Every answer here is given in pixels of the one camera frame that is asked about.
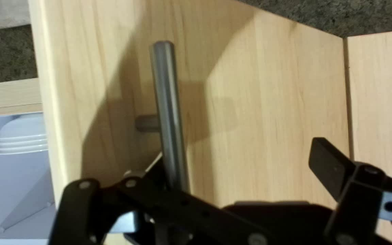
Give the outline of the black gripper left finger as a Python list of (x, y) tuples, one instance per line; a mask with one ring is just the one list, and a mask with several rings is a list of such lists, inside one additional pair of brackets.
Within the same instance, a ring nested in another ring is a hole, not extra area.
[(260, 227), (168, 188), (160, 160), (107, 188), (95, 179), (68, 184), (49, 245), (103, 245), (118, 218), (129, 213), (134, 229), (119, 233), (133, 245), (269, 245)]

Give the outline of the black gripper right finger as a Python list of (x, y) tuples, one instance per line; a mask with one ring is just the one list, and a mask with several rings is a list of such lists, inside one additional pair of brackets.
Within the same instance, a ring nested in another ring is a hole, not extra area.
[(329, 245), (392, 245), (375, 233), (392, 225), (392, 178), (382, 169), (354, 163), (325, 138), (313, 138), (309, 169), (336, 202), (324, 229)]

